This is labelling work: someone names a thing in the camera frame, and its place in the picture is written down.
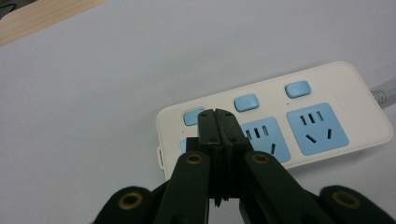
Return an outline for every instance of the blue button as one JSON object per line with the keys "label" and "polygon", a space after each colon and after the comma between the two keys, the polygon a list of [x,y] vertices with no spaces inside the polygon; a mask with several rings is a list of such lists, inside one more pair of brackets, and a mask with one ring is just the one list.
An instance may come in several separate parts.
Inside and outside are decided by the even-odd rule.
{"label": "blue button", "polygon": [[294,99],[311,93],[311,87],[307,81],[298,81],[287,85],[285,91],[289,98]]}
{"label": "blue button", "polygon": [[181,141],[180,143],[178,143],[178,147],[180,149],[181,154],[186,153],[187,141],[186,140]]}
{"label": "blue button", "polygon": [[201,113],[202,111],[204,111],[203,109],[197,109],[197,110],[193,110],[190,111],[188,113],[184,114],[184,123],[187,126],[192,126],[198,123],[198,114]]}
{"label": "blue button", "polygon": [[259,100],[256,95],[250,94],[236,98],[234,104],[238,112],[245,112],[259,107]]}

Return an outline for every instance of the power strip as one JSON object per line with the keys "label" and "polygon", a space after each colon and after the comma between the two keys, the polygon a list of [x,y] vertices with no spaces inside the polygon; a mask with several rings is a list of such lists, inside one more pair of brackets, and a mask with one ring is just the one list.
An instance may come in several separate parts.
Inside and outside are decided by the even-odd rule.
{"label": "power strip", "polygon": [[232,112],[255,150],[285,168],[386,143],[393,129],[358,72],[330,63],[163,109],[157,117],[160,167],[169,179],[186,138],[207,109]]}

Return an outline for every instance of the brass screw hole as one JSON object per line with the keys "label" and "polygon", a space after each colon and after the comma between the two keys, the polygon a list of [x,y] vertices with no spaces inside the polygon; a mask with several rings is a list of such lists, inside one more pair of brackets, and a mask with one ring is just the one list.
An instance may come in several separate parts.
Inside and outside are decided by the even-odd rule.
{"label": "brass screw hole", "polygon": [[200,156],[200,155],[198,155],[198,154],[192,154],[192,155],[190,155],[190,156],[188,156],[187,158],[186,158],[186,161],[189,163],[189,164],[199,164],[199,163],[201,163],[202,161],[203,161],[204,159]]}
{"label": "brass screw hole", "polygon": [[267,156],[263,155],[263,154],[254,154],[253,155],[253,160],[255,162],[257,162],[257,163],[260,163],[260,164],[265,164],[265,163],[270,162],[270,159]]}
{"label": "brass screw hole", "polygon": [[332,198],[344,207],[351,209],[358,209],[361,207],[361,202],[354,195],[346,193],[345,191],[336,191],[332,194]]}
{"label": "brass screw hole", "polygon": [[124,194],[119,200],[119,207],[124,210],[134,209],[143,202],[143,196],[139,192]]}

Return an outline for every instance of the wooden edge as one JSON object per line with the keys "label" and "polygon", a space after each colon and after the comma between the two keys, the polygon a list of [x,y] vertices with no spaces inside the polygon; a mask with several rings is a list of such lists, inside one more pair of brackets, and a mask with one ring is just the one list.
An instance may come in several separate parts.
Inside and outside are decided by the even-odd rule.
{"label": "wooden edge", "polygon": [[38,0],[0,20],[0,46],[42,30],[107,0]]}

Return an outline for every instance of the socket hole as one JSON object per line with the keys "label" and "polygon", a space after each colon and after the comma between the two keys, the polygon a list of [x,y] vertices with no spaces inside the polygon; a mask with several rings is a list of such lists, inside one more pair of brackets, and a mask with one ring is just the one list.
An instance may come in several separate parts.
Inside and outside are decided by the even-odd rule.
{"label": "socket hole", "polygon": [[265,135],[265,136],[268,136],[268,130],[267,130],[267,127],[265,127],[265,126],[262,126],[262,130],[264,131],[264,135]]}
{"label": "socket hole", "polygon": [[254,133],[256,133],[257,138],[260,138],[259,130],[257,128],[254,129]]}
{"label": "socket hole", "polygon": [[332,130],[327,130],[327,139],[332,139]]}
{"label": "socket hole", "polygon": [[247,131],[247,137],[248,137],[249,140],[251,140],[250,131]]}
{"label": "socket hole", "polygon": [[271,145],[271,154],[274,155],[274,153],[275,153],[275,144],[272,144]]}
{"label": "socket hole", "polygon": [[312,123],[315,123],[315,120],[314,120],[314,117],[312,116],[312,114],[308,114],[308,117]]}
{"label": "socket hole", "polygon": [[316,143],[317,142],[317,140],[315,140],[315,138],[313,138],[311,135],[309,135],[309,134],[307,134],[306,135],[306,138],[308,138],[312,143]]}
{"label": "socket hole", "polygon": [[301,121],[303,122],[303,125],[306,125],[306,121],[305,121],[304,116],[300,116],[300,119],[301,119]]}
{"label": "socket hole", "polygon": [[318,111],[317,112],[317,115],[318,115],[318,117],[319,117],[319,119],[321,120],[321,121],[323,121],[324,119],[323,119],[323,117],[321,116],[321,114],[320,114],[320,112]]}

